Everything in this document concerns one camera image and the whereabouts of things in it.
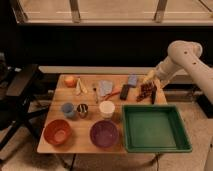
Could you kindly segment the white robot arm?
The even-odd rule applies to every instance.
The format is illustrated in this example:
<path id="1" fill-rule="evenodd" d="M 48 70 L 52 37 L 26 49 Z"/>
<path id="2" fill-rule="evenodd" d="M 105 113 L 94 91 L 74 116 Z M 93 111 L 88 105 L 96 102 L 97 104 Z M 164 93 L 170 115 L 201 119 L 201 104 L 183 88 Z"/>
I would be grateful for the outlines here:
<path id="1" fill-rule="evenodd" d="M 200 43 L 173 41 L 167 48 L 167 57 L 148 72 L 144 83 L 157 78 L 166 84 L 177 71 L 184 69 L 213 104 L 213 68 L 200 60 L 202 52 Z"/>

